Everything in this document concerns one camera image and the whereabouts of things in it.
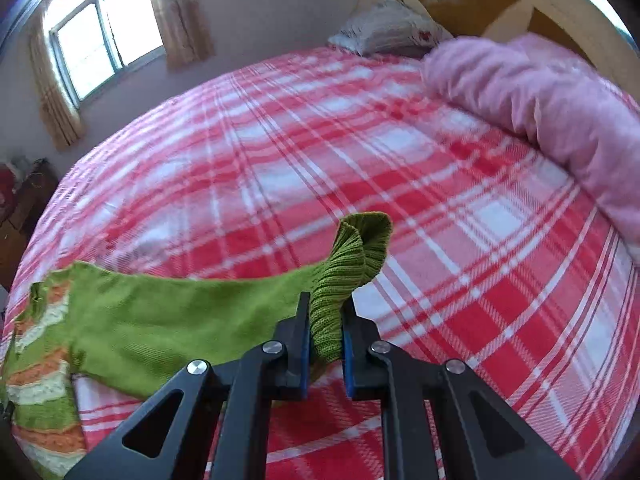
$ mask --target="silver screw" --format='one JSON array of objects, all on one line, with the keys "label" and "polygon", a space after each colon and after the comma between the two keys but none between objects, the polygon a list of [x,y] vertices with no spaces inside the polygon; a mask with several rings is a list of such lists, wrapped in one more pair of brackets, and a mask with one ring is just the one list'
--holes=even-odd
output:
[{"label": "silver screw", "polygon": [[460,375],[466,370],[466,365],[460,359],[451,359],[447,361],[447,370],[452,374]]},{"label": "silver screw", "polygon": [[374,341],[371,343],[371,350],[376,354],[388,354],[391,352],[391,344],[386,341]]},{"label": "silver screw", "polygon": [[282,352],[282,343],[280,341],[267,341],[262,345],[262,351],[265,354],[279,354]]},{"label": "silver screw", "polygon": [[204,372],[207,371],[207,364],[204,361],[201,361],[200,359],[197,359],[195,361],[191,361],[188,365],[187,365],[187,371],[191,374],[191,375],[200,375],[203,374]]}]

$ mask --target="green knit cuff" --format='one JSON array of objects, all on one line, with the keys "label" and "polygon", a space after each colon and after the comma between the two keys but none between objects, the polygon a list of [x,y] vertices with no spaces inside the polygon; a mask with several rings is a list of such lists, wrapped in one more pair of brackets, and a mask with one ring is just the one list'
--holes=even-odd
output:
[{"label": "green knit cuff", "polygon": [[340,221],[331,254],[319,267],[309,304],[311,336],[320,361],[341,358],[340,308],[356,288],[369,283],[382,269],[391,231],[391,218],[379,212],[348,215]]}]

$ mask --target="white pillow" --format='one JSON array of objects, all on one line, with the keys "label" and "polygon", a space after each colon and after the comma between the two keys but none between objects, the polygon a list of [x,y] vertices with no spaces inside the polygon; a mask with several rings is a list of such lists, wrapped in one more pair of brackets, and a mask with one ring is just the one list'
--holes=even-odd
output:
[{"label": "white pillow", "polygon": [[329,43],[361,56],[382,53],[405,56],[409,51],[424,55],[451,38],[426,11],[418,14],[399,0],[381,0],[351,17],[338,34],[329,38]]}]

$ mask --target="pillow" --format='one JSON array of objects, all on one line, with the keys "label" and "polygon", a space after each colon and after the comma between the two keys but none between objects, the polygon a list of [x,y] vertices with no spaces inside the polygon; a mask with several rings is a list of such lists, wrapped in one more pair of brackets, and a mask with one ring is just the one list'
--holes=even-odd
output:
[{"label": "pillow", "polygon": [[422,62],[427,93],[511,130],[566,168],[640,264],[640,108],[581,58],[540,37],[457,38]]},{"label": "pillow", "polygon": [[428,13],[418,14],[400,0],[382,0],[350,18],[329,43],[361,56],[396,54],[420,59],[451,38]]}]

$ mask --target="nightstand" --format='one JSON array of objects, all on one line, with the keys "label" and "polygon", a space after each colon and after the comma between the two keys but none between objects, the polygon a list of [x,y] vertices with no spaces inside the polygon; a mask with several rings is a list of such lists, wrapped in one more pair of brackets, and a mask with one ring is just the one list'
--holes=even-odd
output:
[{"label": "nightstand", "polygon": [[31,173],[18,188],[12,213],[0,224],[0,285],[11,289],[22,254],[49,203],[58,179],[45,160],[34,163]]}]

